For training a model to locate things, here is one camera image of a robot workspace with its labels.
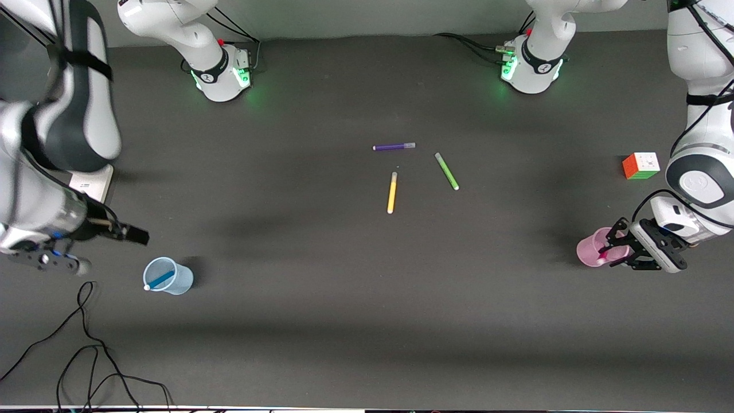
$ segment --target black strap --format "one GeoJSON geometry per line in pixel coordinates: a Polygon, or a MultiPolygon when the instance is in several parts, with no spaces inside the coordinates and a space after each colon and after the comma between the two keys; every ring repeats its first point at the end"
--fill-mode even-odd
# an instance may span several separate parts
{"type": "Polygon", "coordinates": [[[716,106],[719,104],[726,104],[734,101],[734,93],[728,95],[717,96],[717,95],[688,95],[686,96],[686,103],[692,106],[716,106]]]}
{"type": "Polygon", "coordinates": [[[112,68],[88,51],[71,51],[67,48],[54,47],[52,52],[61,61],[62,67],[64,65],[87,66],[94,71],[102,73],[104,77],[112,82],[112,68]]]}
{"type": "Polygon", "coordinates": [[[523,52],[523,58],[527,63],[530,64],[530,66],[533,67],[535,73],[537,74],[549,73],[551,70],[553,70],[553,68],[556,67],[556,65],[559,64],[559,62],[561,62],[561,59],[563,58],[563,55],[553,60],[543,60],[539,57],[535,57],[532,53],[530,53],[530,49],[528,49],[528,39],[525,39],[525,41],[523,41],[523,47],[521,50],[523,52]]]}
{"type": "Polygon", "coordinates": [[[194,75],[204,83],[216,83],[219,79],[219,75],[224,73],[227,67],[229,67],[229,54],[224,50],[224,48],[222,48],[222,59],[219,59],[219,63],[217,63],[216,66],[207,71],[198,71],[195,69],[192,69],[191,71],[194,72],[194,75]]]}
{"type": "Polygon", "coordinates": [[[38,165],[49,170],[59,170],[53,162],[43,153],[38,133],[36,132],[36,121],[34,119],[36,108],[31,108],[21,121],[21,145],[31,154],[38,165]]]}

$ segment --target cable connector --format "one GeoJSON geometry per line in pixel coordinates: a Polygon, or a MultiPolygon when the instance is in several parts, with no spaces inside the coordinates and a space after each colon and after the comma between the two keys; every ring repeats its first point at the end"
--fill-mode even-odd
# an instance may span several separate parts
{"type": "Polygon", "coordinates": [[[515,47],[514,46],[495,46],[495,53],[506,54],[508,56],[514,56],[515,47]]]}

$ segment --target plastic cup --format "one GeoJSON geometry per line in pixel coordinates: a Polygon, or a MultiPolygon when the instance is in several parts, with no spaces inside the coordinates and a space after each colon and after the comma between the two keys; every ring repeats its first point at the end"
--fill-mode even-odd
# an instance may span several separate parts
{"type": "MultiPolygon", "coordinates": [[[[599,228],[592,236],[581,240],[576,246],[578,259],[590,267],[601,267],[608,262],[614,262],[630,255],[629,245],[610,248],[599,254],[599,250],[606,246],[606,235],[609,231],[611,231],[611,227],[605,226],[604,228],[599,228]]],[[[617,232],[618,237],[623,235],[622,232],[617,232]]]]}
{"type": "Polygon", "coordinates": [[[189,291],[191,285],[194,284],[194,273],[188,267],[177,264],[176,261],[165,256],[154,259],[145,267],[142,273],[143,286],[170,271],[173,271],[173,276],[151,288],[150,291],[164,291],[173,295],[181,295],[189,291]]]}

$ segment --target blue marker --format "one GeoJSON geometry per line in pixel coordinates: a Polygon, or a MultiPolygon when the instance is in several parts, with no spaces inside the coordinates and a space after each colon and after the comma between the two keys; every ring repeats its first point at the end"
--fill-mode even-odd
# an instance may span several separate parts
{"type": "Polygon", "coordinates": [[[150,284],[146,284],[143,289],[145,291],[150,291],[151,288],[156,288],[160,283],[163,281],[166,281],[167,279],[173,277],[173,274],[175,274],[175,271],[171,270],[167,273],[163,274],[162,276],[158,277],[157,279],[154,279],[150,282],[150,284]]]}

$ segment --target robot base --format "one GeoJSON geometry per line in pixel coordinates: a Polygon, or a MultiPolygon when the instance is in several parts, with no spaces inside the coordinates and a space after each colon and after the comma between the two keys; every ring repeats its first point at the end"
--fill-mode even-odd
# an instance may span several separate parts
{"type": "MultiPolygon", "coordinates": [[[[514,47],[516,51],[519,51],[527,38],[527,35],[520,35],[513,40],[506,41],[504,45],[514,47]]],[[[547,73],[538,74],[535,73],[533,66],[525,61],[523,54],[516,52],[502,67],[501,78],[510,83],[517,91],[535,95],[544,92],[554,80],[558,79],[562,65],[563,60],[555,68],[550,68],[547,73]]]]}
{"type": "Polygon", "coordinates": [[[215,102],[230,101],[251,85],[250,56],[247,50],[240,50],[232,45],[224,45],[223,48],[228,55],[228,67],[216,82],[207,83],[192,72],[196,87],[210,101],[215,102]]]}

